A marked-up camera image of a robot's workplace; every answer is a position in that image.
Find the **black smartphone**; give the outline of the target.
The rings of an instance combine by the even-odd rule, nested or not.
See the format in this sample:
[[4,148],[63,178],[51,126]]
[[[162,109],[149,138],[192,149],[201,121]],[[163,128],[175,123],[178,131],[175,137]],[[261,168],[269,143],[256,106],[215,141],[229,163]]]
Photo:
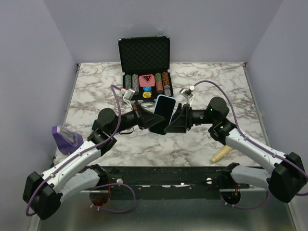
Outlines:
[[166,135],[164,129],[169,125],[176,100],[173,97],[159,95],[156,99],[154,114],[162,116],[165,120],[149,128],[151,133]]

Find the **light blue phone case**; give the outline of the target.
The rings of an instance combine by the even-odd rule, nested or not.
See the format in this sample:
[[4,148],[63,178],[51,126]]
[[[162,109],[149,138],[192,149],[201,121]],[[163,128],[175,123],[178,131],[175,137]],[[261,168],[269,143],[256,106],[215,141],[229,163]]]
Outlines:
[[156,99],[154,113],[156,115],[163,116],[165,121],[159,123],[163,127],[169,125],[173,110],[175,108],[176,100],[173,97],[159,95]]

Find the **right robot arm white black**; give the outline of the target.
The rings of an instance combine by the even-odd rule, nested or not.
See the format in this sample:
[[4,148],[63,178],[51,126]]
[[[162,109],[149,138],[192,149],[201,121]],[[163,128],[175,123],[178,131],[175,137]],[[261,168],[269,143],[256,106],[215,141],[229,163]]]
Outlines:
[[237,184],[248,184],[269,190],[281,202],[290,202],[308,182],[301,157],[294,152],[285,154],[274,150],[244,134],[227,119],[229,111],[221,97],[212,98],[204,110],[179,104],[165,132],[186,133],[194,125],[210,124],[208,132],[214,140],[243,153],[261,166],[230,164],[221,177],[224,187],[231,189]]

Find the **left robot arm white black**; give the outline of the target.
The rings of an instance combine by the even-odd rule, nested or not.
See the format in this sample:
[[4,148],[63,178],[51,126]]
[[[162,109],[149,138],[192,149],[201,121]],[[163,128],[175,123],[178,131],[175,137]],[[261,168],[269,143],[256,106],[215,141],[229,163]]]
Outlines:
[[79,171],[115,145],[115,134],[134,126],[150,128],[164,120],[139,103],[125,114],[116,114],[111,108],[102,109],[94,120],[92,133],[80,147],[54,167],[41,174],[34,171],[27,176],[22,197],[27,204],[26,210],[32,209],[34,215],[45,220],[69,195],[88,188],[102,190],[107,183],[107,174],[93,168],[86,174],[79,174]]

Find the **black aluminium poker chip case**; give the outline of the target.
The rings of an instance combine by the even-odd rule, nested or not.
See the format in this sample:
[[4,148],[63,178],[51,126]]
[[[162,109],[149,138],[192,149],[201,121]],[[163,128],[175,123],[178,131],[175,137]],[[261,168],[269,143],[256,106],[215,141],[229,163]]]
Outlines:
[[[154,102],[158,95],[172,97],[173,88],[170,75],[170,37],[138,37],[118,40],[122,86],[133,89],[132,101]],[[155,86],[152,97],[143,98],[143,87],[139,86],[139,76],[153,74]]]

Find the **yellow dealer button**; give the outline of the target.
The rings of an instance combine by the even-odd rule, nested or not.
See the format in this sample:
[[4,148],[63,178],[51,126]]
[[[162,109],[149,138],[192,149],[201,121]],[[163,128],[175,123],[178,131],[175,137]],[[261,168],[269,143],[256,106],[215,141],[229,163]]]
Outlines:
[[143,98],[151,98],[152,97],[152,92],[151,91],[144,91],[142,94]]

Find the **blue dealer button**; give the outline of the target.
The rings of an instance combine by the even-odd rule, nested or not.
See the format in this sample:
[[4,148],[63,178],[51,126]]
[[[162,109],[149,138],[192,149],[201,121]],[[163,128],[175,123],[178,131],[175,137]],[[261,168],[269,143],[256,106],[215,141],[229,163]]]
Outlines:
[[146,86],[146,87],[143,87],[142,89],[143,89],[144,92],[151,92],[152,87]]

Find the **pink card deck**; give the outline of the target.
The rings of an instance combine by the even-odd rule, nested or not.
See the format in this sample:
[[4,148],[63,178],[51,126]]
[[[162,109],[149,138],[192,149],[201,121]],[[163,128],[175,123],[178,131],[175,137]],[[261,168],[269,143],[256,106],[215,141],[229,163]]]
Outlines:
[[155,76],[153,74],[139,76],[140,87],[154,87]]

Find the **purple plastic card holder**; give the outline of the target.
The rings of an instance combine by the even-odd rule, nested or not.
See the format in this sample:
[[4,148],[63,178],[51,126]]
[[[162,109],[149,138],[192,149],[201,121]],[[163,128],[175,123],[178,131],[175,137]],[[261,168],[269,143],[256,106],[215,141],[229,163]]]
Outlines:
[[63,126],[53,126],[51,132],[59,151],[64,155],[72,154],[84,142],[79,133]]

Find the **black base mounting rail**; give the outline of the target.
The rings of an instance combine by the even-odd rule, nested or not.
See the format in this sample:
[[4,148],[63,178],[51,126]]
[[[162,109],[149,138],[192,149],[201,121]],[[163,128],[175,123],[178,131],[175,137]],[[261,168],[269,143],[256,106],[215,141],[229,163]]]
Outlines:
[[111,200],[220,198],[220,191],[248,189],[236,183],[229,167],[89,167],[98,173],[102,194]]

